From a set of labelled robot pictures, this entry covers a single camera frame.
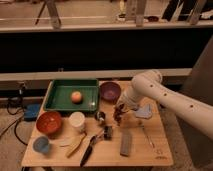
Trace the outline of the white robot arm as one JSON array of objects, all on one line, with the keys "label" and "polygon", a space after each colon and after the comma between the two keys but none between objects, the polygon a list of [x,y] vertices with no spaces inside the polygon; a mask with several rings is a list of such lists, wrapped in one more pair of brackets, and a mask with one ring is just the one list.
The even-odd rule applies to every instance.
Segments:
[{"label": "white robot arm", "polygon": [[213,140],[213,106],[166,88],[161,84],[162,79],[159,70],[147,70],[135,75],[116,106],[138,110],[144,97],[151,98]]}]

